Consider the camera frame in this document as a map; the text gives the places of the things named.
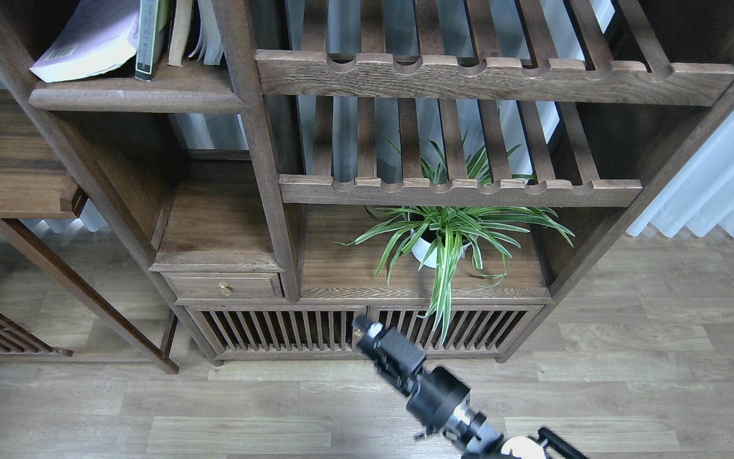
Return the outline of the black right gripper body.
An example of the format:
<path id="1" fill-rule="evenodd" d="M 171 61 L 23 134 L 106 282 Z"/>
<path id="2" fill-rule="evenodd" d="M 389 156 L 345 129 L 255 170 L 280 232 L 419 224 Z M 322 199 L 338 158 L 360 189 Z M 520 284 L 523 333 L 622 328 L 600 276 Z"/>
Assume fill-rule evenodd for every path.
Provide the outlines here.
<path id="1" fill-rule="evenodd" d="M 469 387 L 446 368 L 426 371 L 422 366 L 426 355 L 405 335 L 386 328 L 379 345 L 361 345 L 361 350 L 375 362 L 378 373 L 408 399 L 406 409 L 428 433 L 465 435 L 469 431 Z"/>

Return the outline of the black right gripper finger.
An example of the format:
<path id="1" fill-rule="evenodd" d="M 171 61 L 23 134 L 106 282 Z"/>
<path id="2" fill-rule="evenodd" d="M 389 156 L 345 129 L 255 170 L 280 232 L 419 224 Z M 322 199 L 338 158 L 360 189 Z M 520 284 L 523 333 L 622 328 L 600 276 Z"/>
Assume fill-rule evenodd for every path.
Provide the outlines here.
<path id="1" fill-rule="evenodd" d="M 359 314 L 352 321 L 352 329 L 355 326 L 364 331 L 364 337 L 354 340 L 356 345 L 379 345 L 380 340 L 385 334 L 385 326 L 380 322 L 370 319 L 366 314 Z"/>

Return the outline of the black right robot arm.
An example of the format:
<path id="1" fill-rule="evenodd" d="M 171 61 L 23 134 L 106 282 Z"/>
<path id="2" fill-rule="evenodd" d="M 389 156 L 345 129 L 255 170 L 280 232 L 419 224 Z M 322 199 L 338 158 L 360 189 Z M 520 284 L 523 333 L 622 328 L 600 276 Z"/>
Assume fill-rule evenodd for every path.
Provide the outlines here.
<path id="1" fill-rule="evenodd" d="M 448 369 L 423 367 L 426 355 L 392 326 L 361 314 L 352 323 L 361 338 L 357 346 L 380 374 L 407 398 L 406 409 L 426 431 L 419 438 L 441 434 L 463 458 L 548 458 L 548 448 L 565 458 L 585 455 L 547 427 L 538 436 L 507 438 L 470 407 L 470 389 Z"/>

